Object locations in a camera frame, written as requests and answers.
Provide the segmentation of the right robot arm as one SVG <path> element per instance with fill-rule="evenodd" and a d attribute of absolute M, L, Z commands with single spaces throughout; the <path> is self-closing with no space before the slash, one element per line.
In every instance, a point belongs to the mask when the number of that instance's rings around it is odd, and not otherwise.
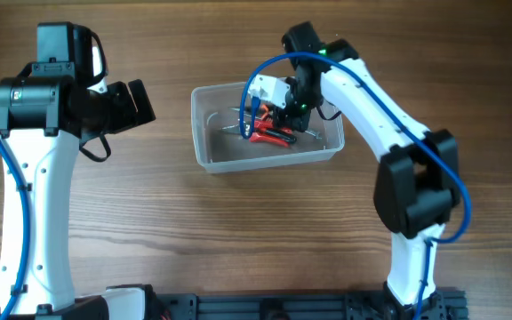
<path fill-rule="evenodd" d="M 381 89 L 344 39 L 322 42 L 303 22 L 282 45 L 295 71 L 277 102 L 275 124 L 304 132 L 313 111 L 330 103 L 364 138 L 379 166 L 373 202 L 391 233 L 385 315 L 417 319 L 430 309 L 438 243 L 460 203 L 458 147 L 446 130 L 432 132 Z"/>

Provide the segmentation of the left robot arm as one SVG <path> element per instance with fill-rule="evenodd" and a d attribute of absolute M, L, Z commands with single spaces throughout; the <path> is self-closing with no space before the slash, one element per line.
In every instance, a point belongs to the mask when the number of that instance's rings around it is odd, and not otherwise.
<path fill-rule="evenodd" d="M 37 27 L 37 57 L 0 82 L 4 165 L 0 319 L 160 319 L 148 284 L 75 295 L 68 257 L 76 159 L 90 140 L 155 119 L 144 84 L 107 84 L 97 34 L 71 22 Z"/>

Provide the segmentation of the black red handled screwdriver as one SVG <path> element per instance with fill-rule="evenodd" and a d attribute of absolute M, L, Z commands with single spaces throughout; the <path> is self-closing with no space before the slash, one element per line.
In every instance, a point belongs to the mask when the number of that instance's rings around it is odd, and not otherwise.
<path fill-rule="evenodd" d="M 287 147 L 297 141 L 293 134 L 275 128 L 259 128 L 257 133 L 256 141 L 258 142 L 268 142 Z"/>

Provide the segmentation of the silver combination wrench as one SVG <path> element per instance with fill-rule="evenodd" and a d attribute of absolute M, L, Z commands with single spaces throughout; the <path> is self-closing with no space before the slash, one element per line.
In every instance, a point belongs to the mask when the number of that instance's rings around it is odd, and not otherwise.
<path fill-rule="evenodd" d="M 305 133 L 312 136 L 316 140 L 322 139 L 321 133 L 318 131 L 308 129 L 305 131 Z"/>

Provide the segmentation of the clear plastic container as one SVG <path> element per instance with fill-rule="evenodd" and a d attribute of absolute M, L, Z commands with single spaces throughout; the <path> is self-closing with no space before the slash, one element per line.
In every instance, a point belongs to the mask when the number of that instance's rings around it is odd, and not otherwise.
<path fill-rule="evenodd" d="M 288 148 L 221 132 L 222 127 L 239 124 L 237 108 L 243 88 L 243 83 L 219 84 L 197 87 L 191 93 L 196 159 L 209 173 L 326 161 L 344 148 L 344 117 L 325 121 L 316 111 L 311 113 L 308 128 L 320 132 L 322 139 L 296 132 L 297 142 Z"/>

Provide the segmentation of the red handled snips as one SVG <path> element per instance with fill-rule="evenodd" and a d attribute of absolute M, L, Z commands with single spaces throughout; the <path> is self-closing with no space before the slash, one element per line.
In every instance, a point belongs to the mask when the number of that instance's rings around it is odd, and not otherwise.
<path fill-rule="evenodd" d="M 248 141 L 250 141 L 252 143 L 258 142 L 258 141 L 256 141 L 256 138 L 258 136 L 257 130 L 259 128 L 275 128 L 269 122 L 256 121 L 254 124 L 255 124 L 256 127 L 255 127 L 255 129 L 252 130 L 252 135 L 248 139 Z M 250 129 L 251 129 L 250 124 L 248 124 L 248 123 L 244 124 L 243 132 L 248 133 L 248 131 L 250 131 Z M 285 132 L 288 132 L 288 133 L 292 134 L 292 130 L 291 129 L 278 129 L 278 130 L 282 130 L 282 131 L 285 131 Z M 234 125 L 222 127 L 222 128 L 220 128 L 220 131 L 224 132 L 224 133 L 241 135 L 241 129 L 240 129 L 240 125 L 239 124 L 234 124 Z"/>

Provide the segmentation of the orange black needle-nose pliers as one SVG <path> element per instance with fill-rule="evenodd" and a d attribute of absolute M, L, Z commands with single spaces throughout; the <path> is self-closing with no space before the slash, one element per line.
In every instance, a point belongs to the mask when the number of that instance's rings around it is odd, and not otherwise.
<path fill-rule="evenodd" d="M 258 111 L 256 112 L 255 119 L 260 121 L 266 121 L 269 123 L 273 123 L 273 115 L 274 112 L 277 110 L 277 107 L 274 107 L 272 105 L 268 104 L 260 104 Z M 244 115 L 248 118 L 252 117 L 252 108 L 251 107 L 245 107 L 244 108 Z"/>

